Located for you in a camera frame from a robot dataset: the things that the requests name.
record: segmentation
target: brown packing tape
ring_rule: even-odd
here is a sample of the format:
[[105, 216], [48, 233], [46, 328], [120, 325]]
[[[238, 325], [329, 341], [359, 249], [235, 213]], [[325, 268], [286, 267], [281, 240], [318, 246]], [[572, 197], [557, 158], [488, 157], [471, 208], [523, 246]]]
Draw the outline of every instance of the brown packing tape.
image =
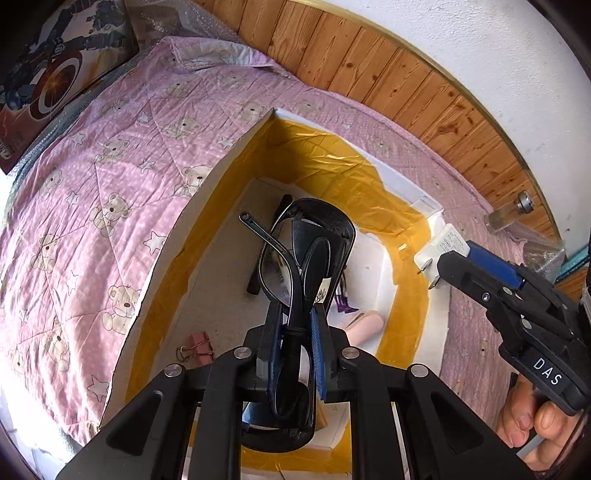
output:
[[[382, 363], [401, 368], [412, 363], [428, 308], [427, 280], [416, 274], [413, 260], [430, 239], [427, 219], [387, 191], [371, 162], [337, 135], [271, 117], [218, 182], [158, 287], [139, 336], [126, 401], [147, 384], [159, 345], [189, 287], [189, 276], [232, 205], [254, 178], [295, 184], [343, 210], [362, 232], [379, 238], [392, 261], [398, 290], [377, 357]], [[332, 450], [305, 447], [272, 454], [243, 447], [242, 465], [271, 470], [350, 472], [350, 425]]]

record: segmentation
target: pink bedspread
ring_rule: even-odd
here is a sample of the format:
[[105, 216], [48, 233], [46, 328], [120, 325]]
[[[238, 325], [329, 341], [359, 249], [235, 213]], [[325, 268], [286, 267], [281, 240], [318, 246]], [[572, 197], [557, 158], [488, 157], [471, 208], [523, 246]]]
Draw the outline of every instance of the pink bedspread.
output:
[[[437, 198], [465, 237], [505, 258], [519, 255], [507, 239], [486, 234], [480, 219], [488, 204], [391, 121], [302, 84], [249, 47], [166, 38], [47, 148], [0, 237], [0, 348], [78, 442], [96, 431], [139, 291], [170, 229], [209, 170], [272, 107], [396, 168]], [[462, 363], [482, 357], [482, 342], [493, 353], [498, 338], [480, 310], [452, 299], [452, 315], [482, 329], [463, 347], [462, 323], [450, 319], [454, 357], [442, 375], [454, 387]], [[478, 375], [476, 385], [497, 379]]]

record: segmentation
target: star print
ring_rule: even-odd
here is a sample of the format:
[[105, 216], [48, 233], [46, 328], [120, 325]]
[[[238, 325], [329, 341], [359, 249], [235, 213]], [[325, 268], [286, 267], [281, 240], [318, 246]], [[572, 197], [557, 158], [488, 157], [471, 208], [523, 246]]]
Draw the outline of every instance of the star print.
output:
[[70, 192], [70, 194], [66, 197], [66, 202], [68, 203], [68, 207], [71, 207], [72, 205], [78, 205], [79, 198], [80, 198], [80, 195], [78, 195], [76, 192]]
[[162, 250], [162, 246], [166, 241], [165, 236], [159, 236], [156, 232], [152, 231], [152, 235], [149, 240], [144, 242], [144, 245], [150, 249], [150, 255], [152, 255], [156, 250]]
[[21, 323], [29, 323], [29, 311], [21, 309], [21, 311], [18, 312], [18, 318], [21, 321]]
[[78, 132], [76, 134], [76, 136], [74, 138], [72, 138], [74, 145], [82, 145], [82, 141], [84, 140], [85, 136], [86, 136], [85, 134], [81, 134], [80, 132]]
[[68, 281], [66, 282], [66, 287], [68, 287], [68, 295], [71, 295], [72, 291], [76, 289], [78, 277], [80, 277], [80, 275], [74, 275], [74, 272], [70, 270], [70, 275], [68, 275]]
[[147, 124], [150, 121], [150, 117], [142, 112], [138, 117], [138, 122], [140, 124]]
[[89, 385], [87, 390], [94, 394], [99, 402], [103, 403], [103, 397], [106, 398], [109, 391], [109, 382], [101, 382], [94, 375], [90, 377], [92, 378], [92, 385]]
[[148, 161], [147, 158], [138, 165], [138, 168], [141, 170], [140, 173], [143, 175], [146, 170], [153, 170], [153, 166], [156, 165], [155, 161]]
[[222, 137], [222, 139], [217, 143], [220, 144], [225, 150], [227, 148], [232, 148], [234, 146], [234, 143], [236, 143], [236, 140]]

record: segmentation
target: fingernail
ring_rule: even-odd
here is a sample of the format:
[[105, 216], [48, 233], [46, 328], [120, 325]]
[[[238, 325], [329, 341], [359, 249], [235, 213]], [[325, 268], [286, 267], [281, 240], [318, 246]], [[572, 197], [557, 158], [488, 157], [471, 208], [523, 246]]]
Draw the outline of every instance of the fingernail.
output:
[[517, 425], [521, 430], [529, 430], [531, 428], [531, 416], [528, 413], [522, 415], [518, 418]]
[[548, 408], [542, 418], [540, 419], [540, 427], [544, 430], [549, 429], [550, 425], [554, 421], [554, 417], [556, 416], [556, 411], [554, 410], [554, 406], [552, 408]]
[[525, 441], [527, 440], [527, 434], [525, 432], [513, 432], [511, 434], [511, 441], [513, 442], [513, 447], [521, 447]]

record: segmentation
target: silver rivet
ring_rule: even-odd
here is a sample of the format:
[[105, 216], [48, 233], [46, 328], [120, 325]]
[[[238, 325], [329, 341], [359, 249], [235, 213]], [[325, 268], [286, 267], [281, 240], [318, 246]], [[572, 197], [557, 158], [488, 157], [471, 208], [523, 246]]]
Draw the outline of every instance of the silver rivet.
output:
[[170, 378], [179, 376], [183, 372], [183, 367], [179, 364], [170, 364], [164, 367], [164, 375]]
[[247, 346], [239, 346], [236, 350], [234, 350], [234, 356], [240, 359], [250, 357], [251, 353], [252, 350], [250, 350]]
[[347, 348], [343, 348], [341, 355], [349, 360], [352, 360], [353, 358], [357, 358], [359, 356], [359, 350], [357, 350], [355, 347], [348, 346]]
[[415, 377], [423, 378], [423, 377], [426, 377], [429, 374], [429, 369], [427, 367], [425, 367], [423, 364], [414, 364], [410, 368], [410, 372]]

